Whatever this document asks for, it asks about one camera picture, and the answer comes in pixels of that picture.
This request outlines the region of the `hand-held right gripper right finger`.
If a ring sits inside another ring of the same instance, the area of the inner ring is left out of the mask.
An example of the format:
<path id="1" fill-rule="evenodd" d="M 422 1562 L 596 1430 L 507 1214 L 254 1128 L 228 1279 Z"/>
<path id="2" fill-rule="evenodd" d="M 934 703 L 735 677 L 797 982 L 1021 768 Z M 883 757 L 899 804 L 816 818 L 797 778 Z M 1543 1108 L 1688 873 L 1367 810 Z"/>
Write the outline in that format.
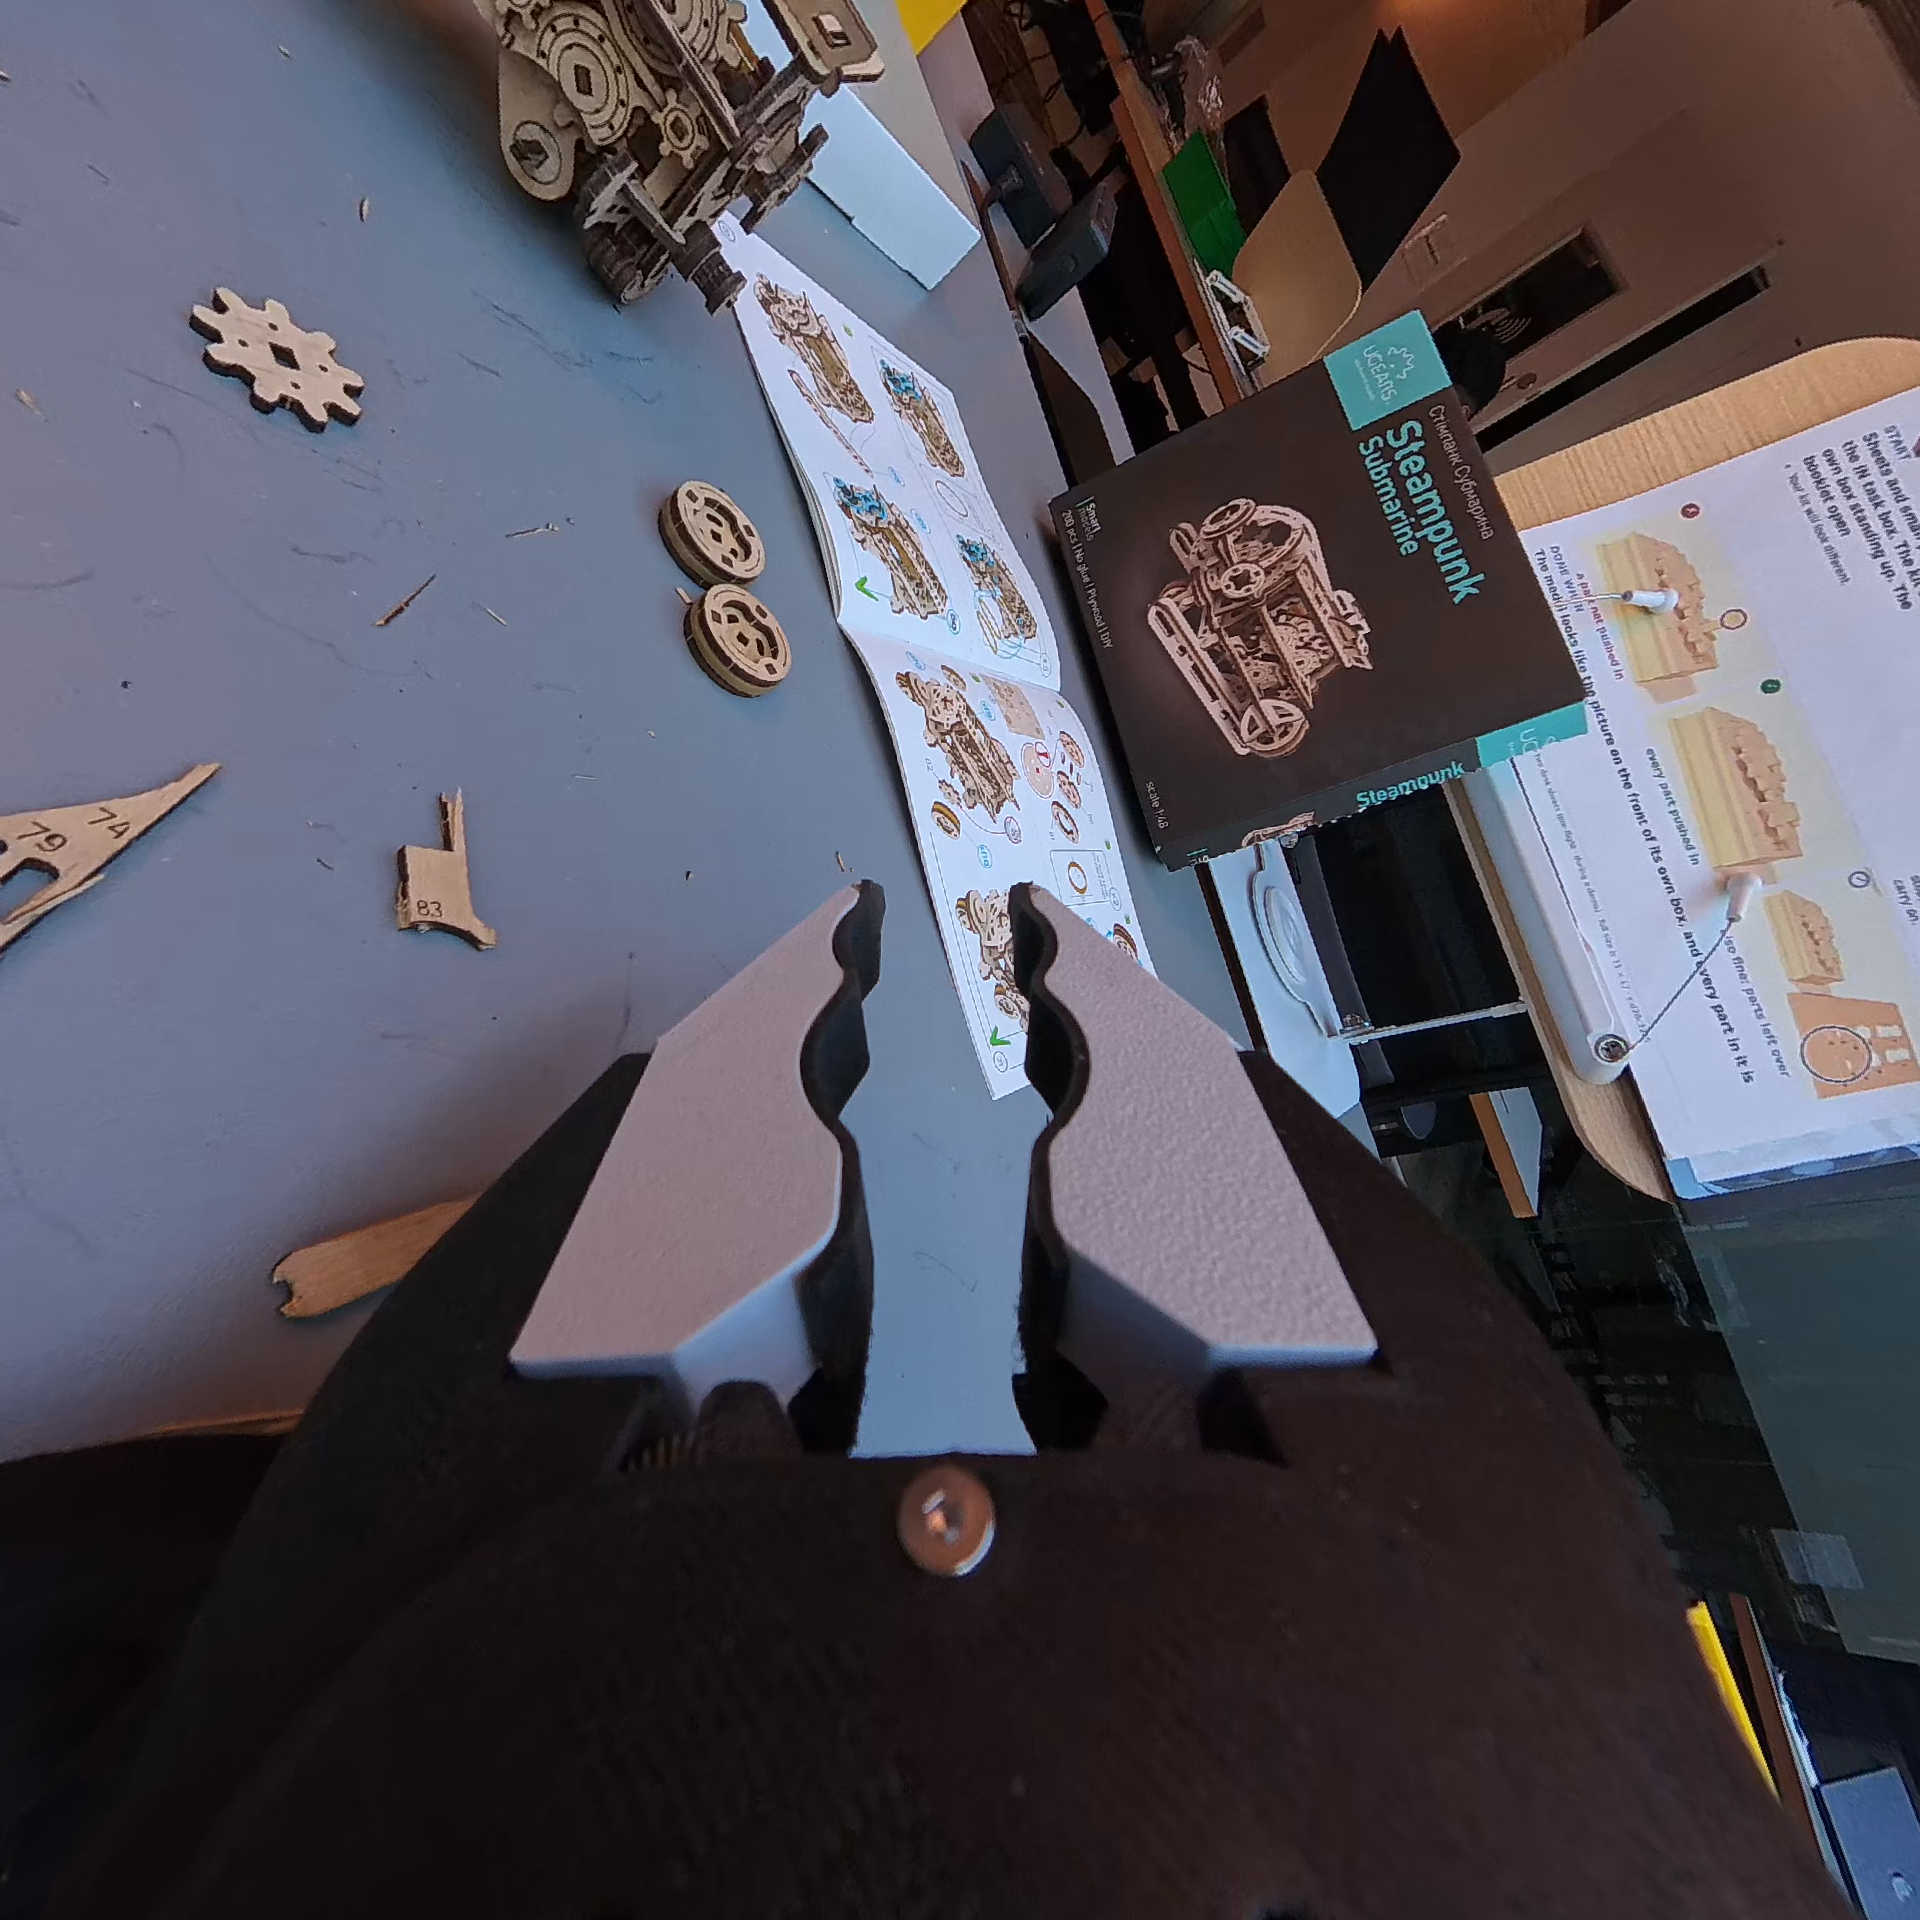
<path id="1" fill-rule="evenodd" d="M 1011 894 L 1023 1072 L 1049 1120 L 1023 1220 L 1014 1404 L 1086 1447 L 1136 1391 L 1377 1344 L 1231 1037 L 1032 881 Z"/>

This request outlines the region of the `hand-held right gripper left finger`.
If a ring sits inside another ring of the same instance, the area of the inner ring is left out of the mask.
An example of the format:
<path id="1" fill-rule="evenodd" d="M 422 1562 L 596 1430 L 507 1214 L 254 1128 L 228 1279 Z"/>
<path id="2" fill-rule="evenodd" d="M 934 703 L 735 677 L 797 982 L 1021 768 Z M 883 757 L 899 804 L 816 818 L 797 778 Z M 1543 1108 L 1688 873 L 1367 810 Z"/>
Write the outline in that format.
<path id="1" fill-rule="evenodd" d="M 873 1237 L 840 1121 L 869 1069 L 883 889 L 862 879 L 667 1028 L 515 1344 L 528 1378 L 759 1382 L 804 1448 L 857 1437 Z"/>

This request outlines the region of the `wooden gear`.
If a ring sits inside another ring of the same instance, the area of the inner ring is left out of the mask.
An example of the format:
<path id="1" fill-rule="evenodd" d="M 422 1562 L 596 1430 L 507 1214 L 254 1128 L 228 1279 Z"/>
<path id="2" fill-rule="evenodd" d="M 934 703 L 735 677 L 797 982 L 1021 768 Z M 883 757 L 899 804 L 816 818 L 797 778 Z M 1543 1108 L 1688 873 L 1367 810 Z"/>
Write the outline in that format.
<path id="1" fill-rule="evenodd" d="M 207 343 L 203 362 L 241 377 L 257 410 L 292 408 L 316 431 L 328 421 L 361 418 L 366 380 L 341 362 L 328 334 L 296 324 L 283 302 L 249 304 L 220 286 L 213 302 L 195 304 L 187 318 Z"/>

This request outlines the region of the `wooden submarine model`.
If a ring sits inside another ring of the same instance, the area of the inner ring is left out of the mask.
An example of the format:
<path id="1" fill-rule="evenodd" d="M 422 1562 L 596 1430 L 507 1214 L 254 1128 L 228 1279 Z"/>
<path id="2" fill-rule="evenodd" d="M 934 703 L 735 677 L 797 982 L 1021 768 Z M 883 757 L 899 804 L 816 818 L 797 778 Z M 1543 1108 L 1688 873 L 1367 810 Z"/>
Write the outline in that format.
<path id="1" fill-rule="evenodd" d="M 880 80 L 849 1 L 772 1 L 785 61 L 757 54 L 735 1 L 477 1 L 496 34 L 499 146 L 535 200 L 568 202 L 583 253 L 620 304 L 670 271 L 710 313 L 743 276 L 715 223 L 782 206 L 828 142 L 807 108 Z"/>

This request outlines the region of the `black model kit box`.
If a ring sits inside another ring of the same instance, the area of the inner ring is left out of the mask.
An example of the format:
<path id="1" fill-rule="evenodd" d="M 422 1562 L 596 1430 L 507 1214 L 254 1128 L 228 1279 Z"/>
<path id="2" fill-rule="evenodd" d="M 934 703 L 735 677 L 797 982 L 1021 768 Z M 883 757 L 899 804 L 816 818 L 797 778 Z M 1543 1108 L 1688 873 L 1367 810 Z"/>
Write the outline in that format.
<path id="1" fill-rule="evenodd" d="M 1173 871 L 1587 733 L 1567 640 L 1417 310 L 1049 511 Z"/>

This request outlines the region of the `white plastic stand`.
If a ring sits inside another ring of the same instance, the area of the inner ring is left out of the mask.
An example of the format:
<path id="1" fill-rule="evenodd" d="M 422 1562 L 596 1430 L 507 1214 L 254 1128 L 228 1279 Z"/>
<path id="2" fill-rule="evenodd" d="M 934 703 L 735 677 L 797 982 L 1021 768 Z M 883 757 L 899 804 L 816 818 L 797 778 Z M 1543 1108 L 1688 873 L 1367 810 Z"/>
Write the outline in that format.
<path id="1" fill-rule="evenodd" d="M 1360 1111 L 1352 1044 L 1285 847 L 1264 840 L 1207 862 L 1201 876 L 1222 910 L 1257 1046 L 1334 1120 L 1351 1120 Z"/>

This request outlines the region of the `light wooden strip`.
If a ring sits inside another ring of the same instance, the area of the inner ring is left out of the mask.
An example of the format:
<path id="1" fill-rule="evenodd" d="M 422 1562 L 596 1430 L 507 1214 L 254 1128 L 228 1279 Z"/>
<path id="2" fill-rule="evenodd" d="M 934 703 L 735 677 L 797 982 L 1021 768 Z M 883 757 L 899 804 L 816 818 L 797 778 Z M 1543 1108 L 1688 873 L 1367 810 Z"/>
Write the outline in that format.
<path id="1" fill-rule="evenodd" d="M 473 1201 L 476 1194 L 455 1198 L 292 1250 L 271 1269 L 271 1282 L 283 1292 L 278 1314 L 318 1319 L 396 1285 Z"/>

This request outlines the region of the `small notched wooden piece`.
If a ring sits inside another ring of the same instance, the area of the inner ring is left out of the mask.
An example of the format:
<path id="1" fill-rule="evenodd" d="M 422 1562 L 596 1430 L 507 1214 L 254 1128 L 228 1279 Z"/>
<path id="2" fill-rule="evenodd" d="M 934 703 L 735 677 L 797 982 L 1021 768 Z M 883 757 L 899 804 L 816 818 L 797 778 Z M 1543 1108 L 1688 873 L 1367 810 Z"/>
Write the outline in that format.
<path id="1" fill-rule="evenodd" d="M 477 950 L 496 945 L 496 933 L 473 906 L 463 794 L 439 794 L 441 844 L 398 849 L 396 920 L 401 929 L 437 928 L 467 940 Z"/>

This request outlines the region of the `white clip bar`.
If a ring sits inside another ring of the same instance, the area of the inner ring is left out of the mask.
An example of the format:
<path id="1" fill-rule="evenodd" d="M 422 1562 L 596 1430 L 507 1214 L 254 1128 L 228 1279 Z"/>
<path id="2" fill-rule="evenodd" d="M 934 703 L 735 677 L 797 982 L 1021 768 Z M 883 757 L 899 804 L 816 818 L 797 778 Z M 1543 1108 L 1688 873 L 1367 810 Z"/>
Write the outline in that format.
<path id="1" fill-rule="evenodd" d="M 1577 920 L 1567 873 L 1550 849 L 1540 813 L 1512 760 L 1464 774 L 1462 788 L 1573 1074 L 1590 1086 L 1613 1084 L 1628 1057 L 1624 1016 Z"/>

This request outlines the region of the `round wooden wheel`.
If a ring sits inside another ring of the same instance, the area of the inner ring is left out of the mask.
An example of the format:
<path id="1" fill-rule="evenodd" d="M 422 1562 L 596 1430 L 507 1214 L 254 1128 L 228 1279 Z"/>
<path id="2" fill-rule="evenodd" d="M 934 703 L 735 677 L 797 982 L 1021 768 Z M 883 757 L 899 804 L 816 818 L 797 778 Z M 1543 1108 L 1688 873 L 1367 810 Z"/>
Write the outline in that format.
<path id="1" fill-rule="evenodd" d="M 751 516 L 719 486 L 703 479 L 676 485 L 659 510 L 659 535 L 673 562 L 702 586 L 751 586 L 765 567 L 765 545 Z"/>
<path id="2" fill-rule="evenodd" d="M 719 583 L 684 598 L 687 648 L 715 685 L 735 697 L 761 697 L 785 681 L 792 661 L 789 640 L 751 590 Z"/>

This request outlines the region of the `open instruction booklet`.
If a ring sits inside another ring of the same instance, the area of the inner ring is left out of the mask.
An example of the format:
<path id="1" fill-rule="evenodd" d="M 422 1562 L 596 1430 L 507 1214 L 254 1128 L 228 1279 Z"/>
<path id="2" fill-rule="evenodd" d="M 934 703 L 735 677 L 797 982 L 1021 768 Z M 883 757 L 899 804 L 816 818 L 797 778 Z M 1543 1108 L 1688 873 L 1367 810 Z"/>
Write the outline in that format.
<path id="1" fill-rule="evenodd" d="M 1056 632 L 952 393 L 724 215 L 733 310 L 807 495 L 833 617 L 895 743 L 955 994 L 993 1096 L 1023 1088 L 1011 894 L 1049 889 L 1141 967 L 1113 804 Z"/>

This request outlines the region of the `large printed instruction sheet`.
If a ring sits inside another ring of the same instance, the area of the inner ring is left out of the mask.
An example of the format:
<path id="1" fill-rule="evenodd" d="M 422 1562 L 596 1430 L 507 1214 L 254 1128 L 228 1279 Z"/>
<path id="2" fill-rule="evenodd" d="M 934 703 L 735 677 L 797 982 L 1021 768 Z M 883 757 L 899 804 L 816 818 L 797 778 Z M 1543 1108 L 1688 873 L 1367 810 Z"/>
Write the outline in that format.
<path id="1" fill-rule="evenodd" d="M 1916 418 L 1527 535 L 1590 717 L 1520 818 L 1684 1198 L 1916 1158 Z"/>

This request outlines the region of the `pointed windowed wooden piece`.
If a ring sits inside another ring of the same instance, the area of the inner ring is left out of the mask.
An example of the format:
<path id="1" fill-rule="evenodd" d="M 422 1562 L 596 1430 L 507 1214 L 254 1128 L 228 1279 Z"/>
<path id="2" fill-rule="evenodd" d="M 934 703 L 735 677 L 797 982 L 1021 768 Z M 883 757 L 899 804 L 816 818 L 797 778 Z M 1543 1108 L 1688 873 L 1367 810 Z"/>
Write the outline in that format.
<path id="1" fill-rule="evenodd" d="M 220 760 L 127 798 L 72 806 L 36 806 L 1 816 L 1 879 L 41 876 L 41 887 L 1 914 L 1 949 L 96 887 L 104 869 L 169 810 L 221 773 Z"/>

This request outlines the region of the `light wooden board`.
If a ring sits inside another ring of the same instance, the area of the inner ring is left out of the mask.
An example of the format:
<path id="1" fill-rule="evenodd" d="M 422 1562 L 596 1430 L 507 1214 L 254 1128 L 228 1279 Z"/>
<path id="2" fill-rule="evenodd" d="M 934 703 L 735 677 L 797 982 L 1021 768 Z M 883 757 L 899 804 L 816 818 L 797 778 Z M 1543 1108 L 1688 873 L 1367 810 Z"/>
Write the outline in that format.
<path id="1" fill-rule="evenodd" d="M 1912 390 L 1916 384 L 1916 340 L 1828 343 L 1507 470 L 1499 488 L 1511 518 L 1527 530 L 1577 511 L 1613 506 L 1662 485 L 1684 481 L 1715 463 L 1822 426 L 1860 407 L 1892 400 Z M 1639 1093 L 1623 1077 L 1608 1086 L 1590 1086 L 1573 1074 L 1462 788 L 1464 781 L 1452 785 L 1447 804 L 1575 1135 L 1621 1183 L 1659 1201 L 1673 1201 L 1675 1194 Z"/>

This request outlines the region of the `beige chair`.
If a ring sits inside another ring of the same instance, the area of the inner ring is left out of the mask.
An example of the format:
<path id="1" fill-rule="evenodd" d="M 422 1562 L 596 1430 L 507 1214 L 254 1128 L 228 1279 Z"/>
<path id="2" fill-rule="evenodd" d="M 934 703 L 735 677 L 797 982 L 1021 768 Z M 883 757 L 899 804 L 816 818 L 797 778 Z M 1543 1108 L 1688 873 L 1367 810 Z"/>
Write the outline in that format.
<path id="1" fill-rule="evenodd" d="M 1315 172 L 1287 181 L 1239 249 L 1231 280 L 1267 335 L 1259 385 L 1307 368 L 1352 320 L 1360 274 Z"/>

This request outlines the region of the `black desk device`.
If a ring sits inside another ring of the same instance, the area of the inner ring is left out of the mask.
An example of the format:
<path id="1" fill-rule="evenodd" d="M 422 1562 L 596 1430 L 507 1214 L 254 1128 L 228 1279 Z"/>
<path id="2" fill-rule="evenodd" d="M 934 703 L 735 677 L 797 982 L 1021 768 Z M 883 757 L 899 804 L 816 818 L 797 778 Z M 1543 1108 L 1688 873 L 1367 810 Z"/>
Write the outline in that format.
<path id="1" fill-rule="evenodd" d="M 1027 320 L 1040 320 L 1094 274 L 1113 252 L 1119 183 L 1107 177 L 1073 196 L 1043 146 L 1040 125 L 1019 103 L 993 108 L 968 135 L 989 200 L 1000 206 L 1027 263 L 1014 300 Z"/>

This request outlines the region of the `green box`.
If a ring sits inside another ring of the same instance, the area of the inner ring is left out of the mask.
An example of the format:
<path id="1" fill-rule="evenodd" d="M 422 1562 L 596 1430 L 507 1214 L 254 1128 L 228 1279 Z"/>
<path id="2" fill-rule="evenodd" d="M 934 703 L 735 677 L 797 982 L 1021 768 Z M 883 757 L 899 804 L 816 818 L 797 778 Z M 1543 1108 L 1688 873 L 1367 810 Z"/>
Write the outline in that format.
<path id="1" fill-rule="evenodd" d="M 1187 137 L 1160 168 L 1160 181 L 1197 266 L 1231 276 L 1245 229 L 1207 130 Z"/>

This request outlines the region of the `white cardboard tray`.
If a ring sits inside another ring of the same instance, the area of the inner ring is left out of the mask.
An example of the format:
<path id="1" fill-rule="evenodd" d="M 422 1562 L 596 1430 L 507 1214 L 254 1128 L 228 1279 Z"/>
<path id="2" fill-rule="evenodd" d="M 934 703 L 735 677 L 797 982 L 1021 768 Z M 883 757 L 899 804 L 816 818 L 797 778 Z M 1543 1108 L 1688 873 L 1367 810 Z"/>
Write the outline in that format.
<path id="1" fill-rule="evenodd" d="M 977 225 L 855 93 L 840 86 L 809 103 L 807 130 L 828 133 L 809 177 L 878 252 L 932 290 L 976 247 Z"/>

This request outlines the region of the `black chair back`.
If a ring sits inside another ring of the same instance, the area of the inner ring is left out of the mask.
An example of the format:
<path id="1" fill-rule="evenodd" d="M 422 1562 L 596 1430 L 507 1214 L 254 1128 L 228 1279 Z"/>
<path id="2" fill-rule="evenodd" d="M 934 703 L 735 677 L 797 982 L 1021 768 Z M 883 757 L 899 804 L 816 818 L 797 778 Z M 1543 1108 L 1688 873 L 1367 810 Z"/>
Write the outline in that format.
<path id="1" fill-rule="evenodd" d="M 1457 146 L 1420 69 L 1377 45 L 1317 166 L 1360 288 L 1375 282 L 1457 166 Z"/>

